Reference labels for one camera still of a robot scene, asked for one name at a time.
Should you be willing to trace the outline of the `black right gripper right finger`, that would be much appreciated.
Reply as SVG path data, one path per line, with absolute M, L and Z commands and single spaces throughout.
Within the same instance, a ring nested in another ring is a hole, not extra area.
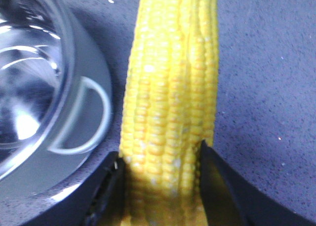
M 205 142 L 200 163 L 200 191 L 209 226 L 315 225 L 260 192 Z

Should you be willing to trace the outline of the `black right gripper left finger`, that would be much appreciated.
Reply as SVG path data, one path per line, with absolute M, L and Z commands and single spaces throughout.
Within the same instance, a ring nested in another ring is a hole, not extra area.
M 38 226 L 118 226 L 124 208 L 125 163 L 110 152 L 97 170 L 65 199 L 37 217 Z

